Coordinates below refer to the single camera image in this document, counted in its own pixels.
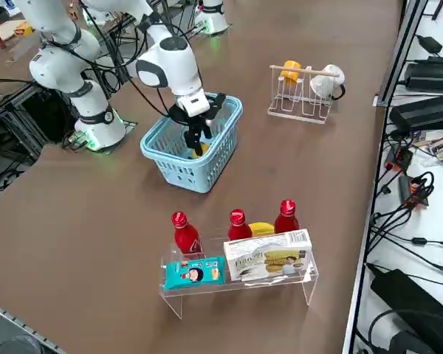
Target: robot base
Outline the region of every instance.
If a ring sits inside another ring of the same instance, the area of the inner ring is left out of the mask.
[[[125,124],[118,113],[113,110],[114,119],[110,124],[86,124],[81,120],[75,123],[74,136],[86,141],[86,146],[92,151],[99,151],[120,142],[126,134]]]
[[[200,12],[195,17],[195,25],[198,28],[204,27],[198,34],[200,35],[216,35],[224,32],[230,25],[221,13],[203,13]]]

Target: red bottle cap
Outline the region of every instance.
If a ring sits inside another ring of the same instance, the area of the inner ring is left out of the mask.
[[[187,216],[183,212],[175,212],[172,214],[172,223],[175,227],[184,227],[187,225]]]
[[[295,202],[289,199],[281,204],[281,214],[285,216],[292,216],[295,213]]]
[[[244,211],[241,209],[235,209],[230,213],[230,221],[234,226],[241,226],[246,221],[244,217]]]

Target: snack package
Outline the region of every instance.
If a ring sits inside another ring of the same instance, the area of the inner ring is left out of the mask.
[[[306,229],[224,243],[231,280],[243,282],[305,271],[312,253]]]
[[[164,290],[202,284],[224,284],[224,257],[184,260],[166,265]]]

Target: mug rack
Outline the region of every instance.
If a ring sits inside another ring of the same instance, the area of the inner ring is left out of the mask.
[[[224,256],[223,242],[228,241],[226,237],[201,237],[200,238],[203,253],[191,254],[190,257],[209,258]],[[254,288],[264,288],[276,285],[288,285],[300,283],[303,288],[306,304],[309,305],[312,301],[315,285],[318,279],[317,265],[313,254],[309,255],[309,265],[305,271],[299,271],[295,274],[282,275],[278,277],[268,277],[264,279],[252,280],[249,282],[242,282],[241,280],[232,281],[228,265],[225,262],[225,284],[220,285],[200,285],[190,288],[182,288],[177,290],[165,290],[165,270],[166,265],[172,262],[181,262],[187,260],[184,254],[181,253],[175,243],[163,254],[161,258],[160,274],[159,274],[159,295],[168,304],[171,310],[182,319],[183,299],[185,296],[198,294],[212,294],[222,291],[236,291],[247,290]]]
[[[311,83],[317,85],[316,91],[321,91],[322,83],[314,83],[315,76],[339,77],[339,74],[312,70],[311,66],[305,69],[296,69],[287,66],[271,65],[271,102],[267,113],[270,116],[290,118],[325,124],[332,109],[333,86],[327,89],[329,94],[321,97],[312,90]],[[281,75],[282,71],[298,72],[300,75],[296,80]]]

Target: white box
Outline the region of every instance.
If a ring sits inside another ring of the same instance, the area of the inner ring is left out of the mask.
[[[232,281],[298,274],[307,269],[312,253],[306,229],[229,241],[223,247]]]

